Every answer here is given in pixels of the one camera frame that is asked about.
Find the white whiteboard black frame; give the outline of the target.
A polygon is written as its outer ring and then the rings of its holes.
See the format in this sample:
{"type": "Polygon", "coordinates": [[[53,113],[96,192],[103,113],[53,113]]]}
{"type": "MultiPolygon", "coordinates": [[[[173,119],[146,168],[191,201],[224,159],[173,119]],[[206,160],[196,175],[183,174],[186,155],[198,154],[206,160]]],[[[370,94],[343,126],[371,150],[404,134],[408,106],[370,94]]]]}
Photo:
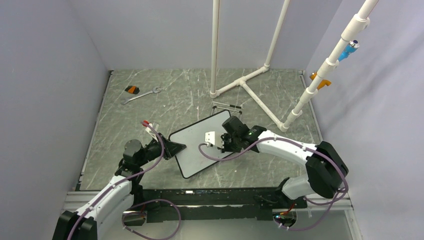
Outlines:
{"type": "Polygon", "coordinates": [[[230,118],[228,110],[222,110],[203,118],[195,123],[172,132],[168,139],[172,142],[186,145],[186,148],[176,156],[176,162],[184,179],[188,179],[206,168],[216,164],[214,160],[204,157],[198,147],[205,143],[205,133],[224,133],[222,123],[230,118]]]}

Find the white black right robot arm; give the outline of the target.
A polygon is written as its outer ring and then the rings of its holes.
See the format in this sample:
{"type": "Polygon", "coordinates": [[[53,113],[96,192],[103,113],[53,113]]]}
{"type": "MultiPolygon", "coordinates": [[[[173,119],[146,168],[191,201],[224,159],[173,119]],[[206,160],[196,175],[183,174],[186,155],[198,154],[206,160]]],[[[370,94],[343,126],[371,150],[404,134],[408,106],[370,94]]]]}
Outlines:
{"type": "Polygon", "coordinates": [[[329,142],[313,144],[295,141],[262,126],[249,128],[236,116],[228,118],[222,127],[225,130],[219,147],[222,152],[240,153],[252,150],[281,157],[305,167],[305,174],[285,179],[279,185],[275,200],[282,208],[287,208],[295,199],[310,194],[332,199],[345,185],[349,170],[329,142]]]}

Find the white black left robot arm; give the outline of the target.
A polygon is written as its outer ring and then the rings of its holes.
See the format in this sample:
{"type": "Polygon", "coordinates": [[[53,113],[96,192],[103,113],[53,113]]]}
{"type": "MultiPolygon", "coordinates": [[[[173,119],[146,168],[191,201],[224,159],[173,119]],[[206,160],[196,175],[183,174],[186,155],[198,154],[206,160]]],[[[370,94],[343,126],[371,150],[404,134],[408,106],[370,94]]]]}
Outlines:
{"type": "Polygon", "coordinates": [[[124,146],[123,158],[110,182],[94,198],[76,211],[64,211],[56,223],[54,240],[100,240],[124,211],[137,210],[144,203],[140,181],[150,161],[169,160],[186,149],[158,133],[150,143],[137,139],[124,146]]]}

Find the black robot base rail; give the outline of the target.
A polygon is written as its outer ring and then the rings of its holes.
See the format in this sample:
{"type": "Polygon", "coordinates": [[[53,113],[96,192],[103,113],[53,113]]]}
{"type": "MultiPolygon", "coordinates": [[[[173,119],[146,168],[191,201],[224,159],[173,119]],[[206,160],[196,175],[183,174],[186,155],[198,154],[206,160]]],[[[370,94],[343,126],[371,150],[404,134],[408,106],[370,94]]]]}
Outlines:
{"type": "Polygon", "coordinates": [[[281,212],[291,214],[308,206],[302,197],[284,199],[276,187],[145,189],[142,200],[150,203],[126,211],[126,225],[177,220],[271,221],[281,212]]]}

